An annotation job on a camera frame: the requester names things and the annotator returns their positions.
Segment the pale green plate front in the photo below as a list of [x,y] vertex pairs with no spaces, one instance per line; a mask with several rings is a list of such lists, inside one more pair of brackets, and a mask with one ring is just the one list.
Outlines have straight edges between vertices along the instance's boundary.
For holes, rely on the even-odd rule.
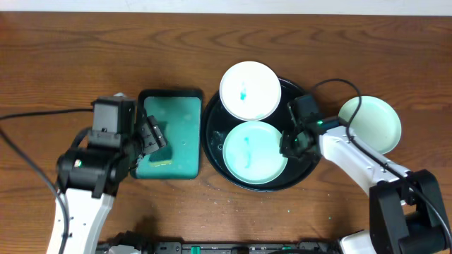
[[225,138],[222,156],[228,171],[239,181],[260,185],[275,180],[288,158],[280,153],[281,132],[262,121],[234,127]]

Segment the green yellow sponge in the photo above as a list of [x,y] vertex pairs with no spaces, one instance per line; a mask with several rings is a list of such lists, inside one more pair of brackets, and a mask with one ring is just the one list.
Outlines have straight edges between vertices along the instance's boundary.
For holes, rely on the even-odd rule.
[[151,167],[163,167],[172,164],[172,146],[167,137],[167,122],[159,122],[160,131],[163,134],[165,145],[149,156]]

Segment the pale green plate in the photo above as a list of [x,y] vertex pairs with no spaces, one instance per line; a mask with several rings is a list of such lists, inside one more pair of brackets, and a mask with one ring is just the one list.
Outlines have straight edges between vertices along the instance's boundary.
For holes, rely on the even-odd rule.
[[397,146],[402,135],[401,121],[393,107],[372,96],[362,96],[350,127],[361,140],[383,155]]
[[260,185],[275,180],[288,158],[280,153],[281,132],[262,121],[234,127],[225,138],[222,156],[228,171],[239,181]]

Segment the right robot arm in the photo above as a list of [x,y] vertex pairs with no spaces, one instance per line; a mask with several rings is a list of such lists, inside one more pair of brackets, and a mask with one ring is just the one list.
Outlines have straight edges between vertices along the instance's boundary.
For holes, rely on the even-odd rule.
[[437,253],[451,249],[451,230],[435,176],[410,171],[360,140],[342,119],[297,121],[283,131],[280,153],[324,158],[369,198],[369,229],[340,239],[341,253]]

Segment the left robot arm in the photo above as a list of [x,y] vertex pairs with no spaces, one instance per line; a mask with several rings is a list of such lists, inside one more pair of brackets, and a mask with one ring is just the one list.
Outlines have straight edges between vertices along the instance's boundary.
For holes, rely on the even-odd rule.
[[48,253],[94,253],[119,184],[139,158],[166,147],[166,124],[96,114],[57,161],[57,198]]

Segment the white plate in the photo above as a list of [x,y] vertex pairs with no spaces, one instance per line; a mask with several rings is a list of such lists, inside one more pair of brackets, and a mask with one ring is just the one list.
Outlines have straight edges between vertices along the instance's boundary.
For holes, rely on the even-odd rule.
[[225,72],[219,94],[222,105],[233,117],[260,121],[277,109],[282,88],[279,78],[267,65],[243,61]]

